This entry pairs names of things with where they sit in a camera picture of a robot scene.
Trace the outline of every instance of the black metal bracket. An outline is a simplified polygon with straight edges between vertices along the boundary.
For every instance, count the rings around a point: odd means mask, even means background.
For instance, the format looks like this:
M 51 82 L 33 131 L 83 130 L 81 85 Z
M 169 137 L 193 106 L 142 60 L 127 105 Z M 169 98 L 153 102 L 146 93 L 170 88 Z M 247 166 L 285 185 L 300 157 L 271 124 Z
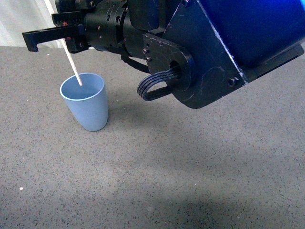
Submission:
M 183 46 L 196 63 L 192 85 L 184 91 L 173 87 L 173 95 L 186 106 L 201 108 L 248 83 L 200 1 L 189 0 L 187 7 L 181 3 L 163 38 Z M 236 78 L 234 86 L 228 85 L 231 78 Z
M 68 25 L 81 24 L 82 16 L 80 11 L 65 12 L 65 13 L 54 13 L 52 14 L 52 20 L 54 25 L 62 26 L 64 23 Z
M 66 37 L 78 37 L 85 34 L 82 25 L 68 25 L 44 30 L 23 32 L 23 38 L 30 52 L 38 52 L 37 44 Z
M 151 74 L 167 71 L 179 65 L 181 77 L 168 80 L 167 85 L 179 91 L 185 91 L 192 85 L 196 66 L 193 57 L 184 47 L 149 33 L 144 34 L 144 46 Z

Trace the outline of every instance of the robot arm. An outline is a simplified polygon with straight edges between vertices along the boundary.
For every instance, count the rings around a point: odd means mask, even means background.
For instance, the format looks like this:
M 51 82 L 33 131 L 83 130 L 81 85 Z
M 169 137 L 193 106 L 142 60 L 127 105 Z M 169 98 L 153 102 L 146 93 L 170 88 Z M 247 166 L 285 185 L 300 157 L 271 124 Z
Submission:
M 57 26 L 23 33 L 29 51 L 65 38 L 71 53 L 94 47 L 150 76 L 138 94 L 172 93 L 201 108 L 302 55 L 303 0 L 56 0 Z M 147 62 L 148 68 L 128 57 Z M 149 91 L 160 82 L 167 86 Z

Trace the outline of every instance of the cup rim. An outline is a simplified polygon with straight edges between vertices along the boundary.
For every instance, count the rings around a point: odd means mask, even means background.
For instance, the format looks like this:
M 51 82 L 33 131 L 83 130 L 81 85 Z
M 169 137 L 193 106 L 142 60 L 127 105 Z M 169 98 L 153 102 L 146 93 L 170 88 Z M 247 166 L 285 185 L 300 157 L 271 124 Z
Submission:
M 84 101 L 84 100 L 88 100 L 88 99 L 91 99 L 91 98 L 95 97 L 97 94 L 99 94 L 99 93 L 104 89 L 104 87 L 105 87 L 105 81 L 104 81 L 104 79 L 103 79 L 100 75 L 95 74 L 95 73 L 80 73 L 79 75 L 85 75 L 85 74 L 91 74 L 91 75 L 96 75 L 96 76 L 100 77 L 101 80 L 102 80 L 102 82 L 103 82 L 103 87 L 102 87 L 97 93 L 95 93 L 94 95 L 92 95 L 92 96 L 90 96 L 90 97 L 88 97 L 88 98 L 84 98 L 84 99 L 71 99 L 71 98 L 68 98 L 68 97 L 66 97 L 66 96 L 62 93 L 61 90 L 62 90 L 62 86 L 63 86 L 68 80 L 70 80 L 70 79 L 73 78 L 73 77 L 76 77 L 76 75 L 73 75 L 73 76 L 69 77 L 68 79 L 66 79 L 66 80 L 61 84 L 60 93 L 61 93 L 61 95 L 62 95 L 63 98 L 65 98 L 65 99 L 67 99 L 67 100 L 70 100 L 70 101 Z

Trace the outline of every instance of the light blue plastic cup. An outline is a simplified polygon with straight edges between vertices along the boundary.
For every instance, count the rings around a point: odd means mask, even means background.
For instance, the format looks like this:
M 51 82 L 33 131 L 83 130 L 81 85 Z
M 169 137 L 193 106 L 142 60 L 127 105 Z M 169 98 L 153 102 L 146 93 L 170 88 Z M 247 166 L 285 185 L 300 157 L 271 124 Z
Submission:
M 108 120 L 108 103 L 103 78 L 93 73 L 80 74 L 82 86 L 76 76 L 61 85 L 61 95 L 76 120 L 89 131 L 101 130 Z

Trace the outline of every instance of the white wall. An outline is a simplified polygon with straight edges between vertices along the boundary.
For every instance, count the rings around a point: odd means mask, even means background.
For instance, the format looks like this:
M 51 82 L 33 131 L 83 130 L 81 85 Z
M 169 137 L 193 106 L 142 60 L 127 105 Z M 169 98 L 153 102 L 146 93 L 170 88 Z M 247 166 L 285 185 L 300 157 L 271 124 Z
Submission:
M 55 0 L 50 0 L 55 12 Z M 44 0 L 0 0 L 0 46 L 26 46 L 22 32 L 55 27 Z M 61 47 L 46 42 L 38 47 Z

